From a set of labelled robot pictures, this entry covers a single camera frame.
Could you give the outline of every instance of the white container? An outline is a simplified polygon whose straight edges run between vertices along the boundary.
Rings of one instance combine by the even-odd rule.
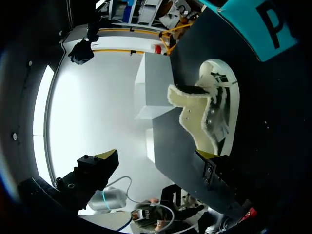
[[[154,6],[142,6],[138,17],[139,23],[150,23],[154,19],[156,8]]]

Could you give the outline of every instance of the black table surface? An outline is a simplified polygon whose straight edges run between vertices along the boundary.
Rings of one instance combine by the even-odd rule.
[[[230,65],[240,89],[230,157],[255,188],[273,188],[279,199],[287,199],[309,164],[309,71],[299,44],[260,62],[229,24],[206,9],[170,59],[175,84],[184,85],[195,84],[199,67],[207,59]],[[194,173],[195,144],[179,124],[181,110],[175,108],[153,120],[156,167],[213,209],[237,216]]]

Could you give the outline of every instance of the screw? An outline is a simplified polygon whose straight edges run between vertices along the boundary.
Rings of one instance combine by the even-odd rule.
[[[61,177],[58,177],[58,178],[56,178],[56,180],[55,180],[56,182],[56,185],[62,185],[63,184],[63,179],[61,178]]]
[[[12,138],[13,138],[13,140],[17,140],[17,139],[18,139],[17,133],[13,133],[13,134],[12,134]]]

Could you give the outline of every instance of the person's hand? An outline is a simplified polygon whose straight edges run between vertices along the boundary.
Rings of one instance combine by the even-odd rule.
[[[159,199],[157,198],[152,198],[149,200],[151,203],[155,204],[155,203],[159,203]]]
[[[158,220],[157,222],[157,227],[154,228],[154,230],[156,232],[158,232],[163,226],[165,226],[165,222],[164,220]]]

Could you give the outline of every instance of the cable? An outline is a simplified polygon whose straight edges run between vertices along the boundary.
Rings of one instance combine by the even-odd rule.
[[[117,179],[117,180],[113,181],[112,183],[106,185],[106,187],[109,187],[109,186],[115,184],[116,182],[118,182],[118,181],[120,181],[121,179],[124,179],[124,178],[128,178],[128,179],[130,180],[130,184],[129,184],[129,186],[128,186],[128,188],[127,188],[127,191],[126,191],[126,196],[127,196],[127,198],[128,198],[130,201],[134,202],[134,203],[137,203],[137,204],[141,203],[141,202],[134,201],[134,200],[132,200],[131,198],[129,198],[128,192],[129,192],[130,186],[131,186],[131,184],[132,184],[132,179],[131,179],[129,176],[127,176],[127,175],[120,177],[119,179]]]
[[[105,202],[107,208],[108,208],[109,210],[112,210],[112,209],[109,207],[108,203],[106,202],[105,195],[104,195],[104,190],[102,191],[102,195],[103,195],[103,200],[104,200],[104,202]]]

